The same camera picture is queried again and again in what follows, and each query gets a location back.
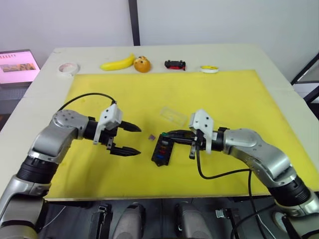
roll of tape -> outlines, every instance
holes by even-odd
[[[201,66],[200,69],[204,73],[217,73],[219,70],[217,66]]]
[[[62,76],[74,76],[78,73],[80,67],[75,62],[67,62],[59,66],[58,72]]]

toy car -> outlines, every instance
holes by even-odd
[[[164,65],[166,66],[166,68],[168,69],[183,69],[185,70],[186,67],[186,63],[184,61],[165,61]]]

yellow mat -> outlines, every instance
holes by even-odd
[[[74,140],[55,174],[47,198],[154,198],[247,195],[247,172],[214,180],[202,179],[196,161],[188,158],[189,146],[175,144],[168,166],[151,161],[156,140],[150,134],[187,129],[191,113],[205,109],[220,126],[246,127],[285,152],[299,176],[313,190],[319,189],[319,175],[277,105],[255,71],[169,74],[77,75],[67,100],[87,92],[111,95],[124,112],[123,120],[143,132],[118,130],[117,146],[129,146],[142,153],[132,157],[110,155],[105,146],[89,140]],[[99,118],[110,100],[101,96],[81,98],[67,108]],[[164,119],[163,107],[188,117],[184,127]],[[211,176],[247,168],[240,160],[221,152],[201,152],[202,170]],[[253,176],[254,194],[268,194]]]

computer screen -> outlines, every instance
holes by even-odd
[[[32,82],[39,71],[30,50],[0,52],[0,84]]]

banana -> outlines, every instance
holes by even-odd
[[[135,55],[131,53],[128,58],[125,58],[121,61],[113,61],[113,62],[104,63],[100,66],[100,68],[104,71],[120,70],[123,68],[127,68],[129,66],[132,66],[134,60],[135,60]]]

